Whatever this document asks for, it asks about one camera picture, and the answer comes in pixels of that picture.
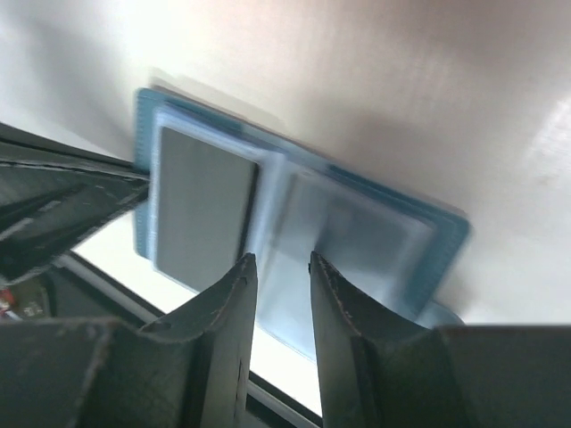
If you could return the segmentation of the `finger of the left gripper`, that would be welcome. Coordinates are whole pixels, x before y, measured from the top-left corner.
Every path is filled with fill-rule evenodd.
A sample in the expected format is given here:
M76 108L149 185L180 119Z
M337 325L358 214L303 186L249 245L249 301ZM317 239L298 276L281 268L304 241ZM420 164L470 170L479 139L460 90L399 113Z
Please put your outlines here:
M132 164L1 126L1 278L23 281L144 202Z

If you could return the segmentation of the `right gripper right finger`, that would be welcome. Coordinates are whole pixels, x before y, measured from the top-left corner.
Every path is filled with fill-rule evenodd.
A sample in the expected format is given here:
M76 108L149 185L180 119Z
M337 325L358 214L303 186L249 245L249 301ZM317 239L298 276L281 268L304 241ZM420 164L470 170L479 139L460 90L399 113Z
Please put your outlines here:
M566 325L426 329L310 257L326 427L567 427Z

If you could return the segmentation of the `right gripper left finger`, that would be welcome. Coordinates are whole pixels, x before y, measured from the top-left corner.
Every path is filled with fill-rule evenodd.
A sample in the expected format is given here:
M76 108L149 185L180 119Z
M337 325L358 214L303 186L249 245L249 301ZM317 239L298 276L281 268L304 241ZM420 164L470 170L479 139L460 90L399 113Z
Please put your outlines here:
M2 426L237 427L257 290L247 253L141 329L112 317L2 323Z

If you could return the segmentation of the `grey credit card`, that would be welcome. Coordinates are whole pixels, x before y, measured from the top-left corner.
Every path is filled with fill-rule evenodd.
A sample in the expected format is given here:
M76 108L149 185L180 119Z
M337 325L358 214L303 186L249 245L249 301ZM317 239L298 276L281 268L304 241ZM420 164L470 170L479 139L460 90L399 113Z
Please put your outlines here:
M200 292L236 263L259 167L171 128L159 156L154 264Z

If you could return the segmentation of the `blue card holder wallet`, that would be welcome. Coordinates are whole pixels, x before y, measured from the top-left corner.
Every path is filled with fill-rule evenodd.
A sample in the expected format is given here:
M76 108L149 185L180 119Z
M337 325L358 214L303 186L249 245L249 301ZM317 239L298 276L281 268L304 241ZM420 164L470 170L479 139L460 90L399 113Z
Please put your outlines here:
M459 323L434 294L468 238L463 215L352 174L281 136L163 89L139 90L135 124L135 165L151 178L149 198L136 211L136 248L155 268L161 133L171 128L259 167L236 259L247 252L257 259L256 320L265 333L306 358L316 357L313 252L412 322Z

